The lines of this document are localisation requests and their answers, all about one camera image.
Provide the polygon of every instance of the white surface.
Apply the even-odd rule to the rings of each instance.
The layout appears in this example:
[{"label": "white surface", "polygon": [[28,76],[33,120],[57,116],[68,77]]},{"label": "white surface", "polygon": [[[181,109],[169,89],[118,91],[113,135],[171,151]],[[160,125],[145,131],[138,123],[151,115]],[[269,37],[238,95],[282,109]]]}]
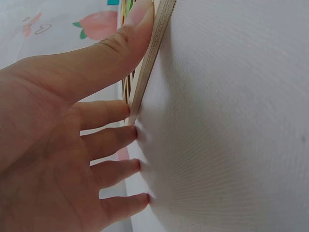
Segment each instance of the white surface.
[{"label": "white surface", "polygon": [[142,102],[134,232],[309,230],[309,2],[178,0]]}]

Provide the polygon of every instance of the finger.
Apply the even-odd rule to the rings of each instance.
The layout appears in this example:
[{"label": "finger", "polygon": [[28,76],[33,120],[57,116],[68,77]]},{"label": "finger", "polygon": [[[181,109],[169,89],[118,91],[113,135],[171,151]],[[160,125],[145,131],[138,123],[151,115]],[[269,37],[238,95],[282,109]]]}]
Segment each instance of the finger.
[{"label": "finger", "polygon": [[107,128],[97,133],[82,136],[91,155],[91,160],[97,160],[116,153],[129,145],[137,137],[134,126]]},{"label": "finger", "polygon": [[81,130],[103,127],[129,116],[129,106],[121,100],[78,102],[73,107],[78,112]]},{"label": "finger", "polygon": [[111,187],[140,171],[138,159],[105,161],[91,167],[100,189]]},{"label": "finger", "polygon": [[106,226],[139,213],[149,204],[149,201],[147,193],[101,200],[103,212],[106,215]]},{"label": "finger", "polygon": [[130,25],[93,46],[23,60],[18,64],[20,76],[72,104],[120,81],[145,55],[154,23],[151,0],[138,0],[131,11]]}]

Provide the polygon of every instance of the pink pattern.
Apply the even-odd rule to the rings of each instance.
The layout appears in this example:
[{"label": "pink pattern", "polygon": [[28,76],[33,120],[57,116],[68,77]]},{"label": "pink pattern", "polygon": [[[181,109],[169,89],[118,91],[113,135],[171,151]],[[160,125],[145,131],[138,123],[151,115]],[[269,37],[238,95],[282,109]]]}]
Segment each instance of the pink pattern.
[{"label": "pink pattern", "polygon": [[24,36],[28,37],[31,34],[31,26],[34,24],[36,21],[40,19],[42,16],[42,13],[38,13],[30,22],[28,22],[26,25],[24,25]]},{"label": "pink pattern", "polygon": [[86,35],[93,40],[102,40],[117,30],[117,12],[104,11],[91,14],[80,21]]}]

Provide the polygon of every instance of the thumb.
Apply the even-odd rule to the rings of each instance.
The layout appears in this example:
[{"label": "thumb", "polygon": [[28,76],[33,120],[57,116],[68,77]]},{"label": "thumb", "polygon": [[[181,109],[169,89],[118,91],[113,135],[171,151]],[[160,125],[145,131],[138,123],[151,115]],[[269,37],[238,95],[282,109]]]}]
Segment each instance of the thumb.
[{"label": "thumb", "polygon": [[80,50],[25,59],[12,68],[23,79],[73,104],[132,72],[148,48],[154,24],[152,0],[137,0],[125,25],[108,38]]}]

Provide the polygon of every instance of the hand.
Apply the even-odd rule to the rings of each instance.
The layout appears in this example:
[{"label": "hand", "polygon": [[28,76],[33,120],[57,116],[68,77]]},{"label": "hand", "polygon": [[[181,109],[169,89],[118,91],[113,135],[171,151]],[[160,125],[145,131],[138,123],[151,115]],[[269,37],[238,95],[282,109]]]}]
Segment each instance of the hand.
[{"label": "hand", "polygon": [[154,8],[138,0],[113,36],[81,50],[31,57],[0,70],[0,231],[99,232],[142,210],[147,194],[98,199],[102,188],[138,172],[138,160],[109,156],[136,139],[122,101],[76,103],[128,75],[142,59]]}]

